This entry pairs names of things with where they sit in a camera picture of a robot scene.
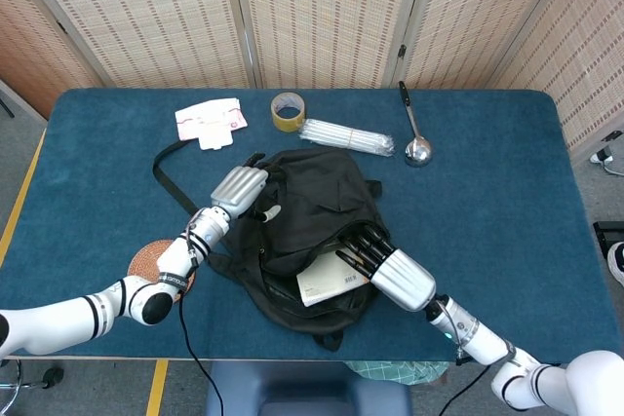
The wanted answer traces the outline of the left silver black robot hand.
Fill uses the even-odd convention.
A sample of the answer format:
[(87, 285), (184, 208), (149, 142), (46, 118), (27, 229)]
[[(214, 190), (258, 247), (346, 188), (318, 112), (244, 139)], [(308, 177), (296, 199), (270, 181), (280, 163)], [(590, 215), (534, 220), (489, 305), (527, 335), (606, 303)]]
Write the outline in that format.
[(269, 178), (269, 172), (257, 166), (264, 156), (264, 153), (253, 153), (221, 180), (211, 194), (212, 210), (231, 222), (252, 207)]

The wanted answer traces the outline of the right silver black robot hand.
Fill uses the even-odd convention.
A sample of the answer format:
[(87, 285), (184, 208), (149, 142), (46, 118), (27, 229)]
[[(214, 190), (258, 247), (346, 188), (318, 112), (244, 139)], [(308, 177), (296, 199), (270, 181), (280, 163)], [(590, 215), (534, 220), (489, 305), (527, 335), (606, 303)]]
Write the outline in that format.
[(418, 312), (434, 299), (434, 277), (394, 246), (379, 227), (364, 224), (345, 231), (337, 239), (340, 248), (335, 255), (400, 308)]

